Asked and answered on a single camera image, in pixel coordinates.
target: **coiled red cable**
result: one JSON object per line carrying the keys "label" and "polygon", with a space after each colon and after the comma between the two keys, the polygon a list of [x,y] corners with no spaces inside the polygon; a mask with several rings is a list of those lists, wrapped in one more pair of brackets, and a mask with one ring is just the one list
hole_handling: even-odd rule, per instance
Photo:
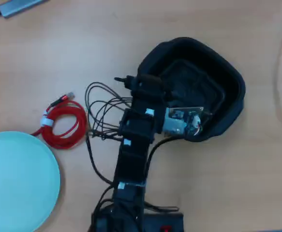
{"label": "coiled red cable", "polygon": [[42,134],[43,139],[53,148],[56,149],[68,149],[77,144],[85,135],[87,129],[87,117],[84,108],[77,102],[71,100],[65,100],[55,106],[49,106],[47,108],[46,118],[53,120],[54,122],[63,115],[73,115],[76,117],[75,124],[65,133],[55,135],[53,133],[53,127],[43,125],[33,136]]}

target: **wooden table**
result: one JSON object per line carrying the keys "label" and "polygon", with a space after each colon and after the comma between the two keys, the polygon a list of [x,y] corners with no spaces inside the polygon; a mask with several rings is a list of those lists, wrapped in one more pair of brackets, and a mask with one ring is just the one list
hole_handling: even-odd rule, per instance
{"label": "wooden table", "polygon": [[[93,81],[128,96],[113,77],[136,74],[159,42],[179,36],[204,42],[242,73],[245,110],[220,137],[159,148],[147,200],[178,205],[188,232],[282,229],[282,0],[51,0],[0,18],[0,131],[35,131],[65,92],[84,105]],[[69,125],[63,120],[56,130]],[[92,143],[99,169],[112,178],[118,143]],[[40,231],[85,232],[106,184],[84,143],[53,152],[62,192]]]}

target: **mint green plate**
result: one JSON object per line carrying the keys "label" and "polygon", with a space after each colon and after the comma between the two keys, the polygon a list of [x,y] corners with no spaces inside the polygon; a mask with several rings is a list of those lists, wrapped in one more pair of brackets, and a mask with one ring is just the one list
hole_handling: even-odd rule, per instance
{"label": "mint green plate", "polygon": [[0,232],[38,229],[59,190],[59,166],[44,143],[29,134],[0,132]]}

